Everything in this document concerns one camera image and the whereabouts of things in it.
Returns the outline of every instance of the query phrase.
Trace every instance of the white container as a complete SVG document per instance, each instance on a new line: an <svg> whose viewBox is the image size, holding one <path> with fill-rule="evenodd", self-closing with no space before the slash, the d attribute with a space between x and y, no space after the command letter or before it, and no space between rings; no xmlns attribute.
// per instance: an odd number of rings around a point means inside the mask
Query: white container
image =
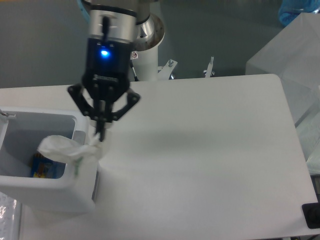
<svg viewBox="0 0 320 240"><path fill-rule="evenodd" d="M35 209L92 211L98 163L82 165L77 176L75 167L66 164L60 178L30 177L32 158L41 140L50 135L61 135L84 144L87 118L77 111L0 109L16 115L0 119L0 192Z"/></svg>

